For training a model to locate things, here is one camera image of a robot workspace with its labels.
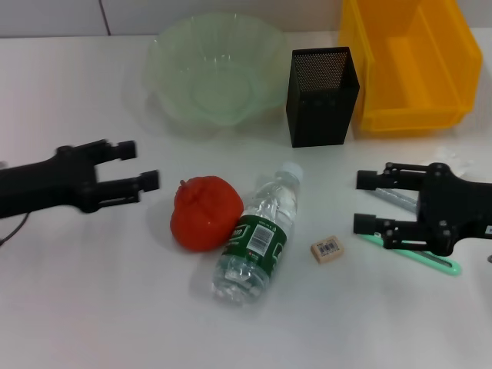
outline white table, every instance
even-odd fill
[[[411,219],[355,190],[358,169],[418,163],[446,146],[492,182],[492,29],[474,34],[485,63],[477,107],[442,135],[292,149],[283,115],[213,137],[160,121],[140,73],[151,37],[0,40],[0,159],[49,158],[60,145],[136,140],[139,157],[102,179],[161,171],[142,203],[81,215],[33,213],[0,250],[0,366],[94,368],[489,368],[492,242],[461,242],[452,278],[351,233],[355,212]],[[290,34],[293,48],[333,33]],[[181,179],[218,175],[240,194],[285,160],[305,180],[291,246],[266,298],[230,309],[211,298],[219,253],[188,254],[168,222]],[[0,222],[7,235],[19,218]],[[319,266],[309,246],[336,234],[343,258]]]

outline yellow plastic bin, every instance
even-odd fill
[[[344,0],[339,45],[362,131],[449,128],[473,109],[482,54],[455,0]]]

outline barcode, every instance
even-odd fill
[[[262,225],[257,225],[254,229],[251,240],[248,242],[247,249],[264,256],[267,253],[268,246],[270,246],[271,239],[274,237],[274,232]]]
[[[330,254],[331,252],[338,250],[338,246],[333,241],[329,241],[327,243],[319,244],[317,249],[320,251],[321,256],[325,256],[326,254]]]

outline white wall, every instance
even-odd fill
[[[0,0],[0,37],[106,35],[98,0]]]
[[[106,35],[99,0],[0,0],[0,37]],[[285,31],[337,29],[342,0],[102,0],[113,35],[155,34],[210,10],[259,16]],[[492,27],[492,0],[458,0],[470,27]]]
[[[211,10],[256,15],[285,31],[337,29],[342,0],[103,0],[113,35],[159,33],[176,20]]]
[[[492,0],[458,0],[470,27],[492,27]]]

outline eraser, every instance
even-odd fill
[[[335,236],[311,245],[311,252],[319,264],[328,263],[344,253],[344,246]]]

